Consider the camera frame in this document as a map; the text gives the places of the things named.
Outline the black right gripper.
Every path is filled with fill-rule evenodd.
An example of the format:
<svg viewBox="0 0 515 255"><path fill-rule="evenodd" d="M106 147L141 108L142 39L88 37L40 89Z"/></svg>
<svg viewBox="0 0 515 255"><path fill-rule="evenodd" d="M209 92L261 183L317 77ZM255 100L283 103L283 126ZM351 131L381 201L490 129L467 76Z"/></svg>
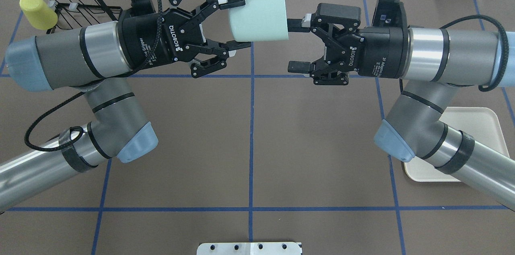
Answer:
<svg viewBox="0 0 515 255"><path fill-rule="evenodd" d="M314 33L324 43L314 62L289 61L287 71L310 75L316 86L346 86L349 72L376 78L400 78L407 61L407 28L359 29L361 9L320 3L314 14L287 19L289 33Z"/></svg>

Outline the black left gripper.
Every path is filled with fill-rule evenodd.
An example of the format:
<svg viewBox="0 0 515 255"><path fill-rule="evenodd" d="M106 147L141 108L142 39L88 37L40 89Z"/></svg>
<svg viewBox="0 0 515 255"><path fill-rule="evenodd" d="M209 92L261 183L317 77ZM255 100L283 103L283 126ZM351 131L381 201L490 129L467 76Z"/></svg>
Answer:
<svg viewBox="0 0 515 255"><path fill-rule="evenodd" d="M171 7L162 14L130 17L123 14L117 33L130 70L137 71L187 62L191 76L199 78L226 67L226 58L251 42L217 42L204 37L202 22L216 10L245 6L246 0L169 0Z"/></svg>

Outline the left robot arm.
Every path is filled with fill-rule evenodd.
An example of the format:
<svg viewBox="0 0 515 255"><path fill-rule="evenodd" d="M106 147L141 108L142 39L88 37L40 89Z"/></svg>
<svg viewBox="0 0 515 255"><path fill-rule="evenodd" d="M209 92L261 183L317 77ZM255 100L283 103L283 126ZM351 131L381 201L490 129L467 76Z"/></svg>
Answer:
<svg viewBox="0 0 515 255"><path fill-rule="evenodd" d="M217 10L240 8L245 0L131 0L119 20L35 36L8 46L11 78L31 92L71 87L85 97L95 121L71 126L42 146L1 165L1 211L112 157L127 163L158 145L127 77L138 70L187 62L199 78L227 66L227 59L249 42L207 39L202 22Z"/></svg>

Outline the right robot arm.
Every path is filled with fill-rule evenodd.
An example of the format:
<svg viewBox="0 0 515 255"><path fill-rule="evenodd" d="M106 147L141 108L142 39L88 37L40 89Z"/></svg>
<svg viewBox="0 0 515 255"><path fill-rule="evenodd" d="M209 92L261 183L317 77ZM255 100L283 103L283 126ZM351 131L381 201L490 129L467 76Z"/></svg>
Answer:
<svg viewBox="0 0 515 255"><path fill-rule="evenodd" d="M514 33L495 18L477 14L438 29L410 27L402 2L377 4L371 26L340 13L348 6L322 3L293 32L311 32L326 46L314 62L290 61L288 71L314 84L346 85L349 72L407 80L382 120L375 144L403 162L421 158L441 173L514 209L514 161L473 136L440 121L459 88L481 92L514 86Z"/></svg>

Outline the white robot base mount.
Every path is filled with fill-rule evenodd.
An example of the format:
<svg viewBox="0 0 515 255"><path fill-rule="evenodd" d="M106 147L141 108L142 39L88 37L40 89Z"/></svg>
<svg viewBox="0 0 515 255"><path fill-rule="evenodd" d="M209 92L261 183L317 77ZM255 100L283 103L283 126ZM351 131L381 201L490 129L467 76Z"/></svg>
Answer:
<svg viewBox="0 0 515 255"><path fill-rule="evenodd" d="M302 244L296 242L230 242L202 243L197 255L302 255Z"/></svg>

